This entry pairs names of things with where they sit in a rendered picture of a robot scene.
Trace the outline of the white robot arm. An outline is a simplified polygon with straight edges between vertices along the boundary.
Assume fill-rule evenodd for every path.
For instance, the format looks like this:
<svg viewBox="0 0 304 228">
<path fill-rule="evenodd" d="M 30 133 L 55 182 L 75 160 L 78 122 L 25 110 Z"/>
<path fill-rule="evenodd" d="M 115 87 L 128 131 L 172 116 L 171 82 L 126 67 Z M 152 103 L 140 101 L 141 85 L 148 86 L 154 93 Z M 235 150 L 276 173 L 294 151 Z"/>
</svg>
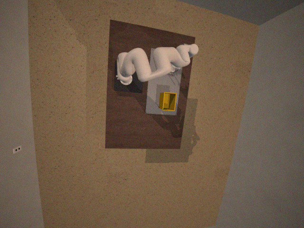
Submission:
<svg viewBox="0 0 304 228">
<path fill-rule="evenodd" d="M 153 52 L 156 71 L 152 72 L 145 51 L 135 48 L 130 52 L 123 52 L 117 58 L 118 80 L 124 85 L 132 82 L 132 74 L 137 73 L 141 82 L 146 82 L 171 72 L 171 64 L 175 67 L 185 67 L 190 63 L 190 58 L 198 53 L 198 46 L 179 45 L 178 47 L 158 47 Z M 123 77 L 122 77 L 123 76 Z"/>
</svg>

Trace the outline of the yellow box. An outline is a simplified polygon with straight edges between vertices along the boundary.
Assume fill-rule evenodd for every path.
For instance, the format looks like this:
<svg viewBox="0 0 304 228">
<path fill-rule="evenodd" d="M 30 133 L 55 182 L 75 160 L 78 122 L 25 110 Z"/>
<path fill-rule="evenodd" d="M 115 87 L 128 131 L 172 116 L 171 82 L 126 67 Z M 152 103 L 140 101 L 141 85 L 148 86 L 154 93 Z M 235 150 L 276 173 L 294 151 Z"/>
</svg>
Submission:
<svg viewBox="0 0 304 228">
<path fill-rule="evenodd" d="M 159 108 L 163 111 L 175 111 L 177 93 L 160 93 Z"/>
</svg>

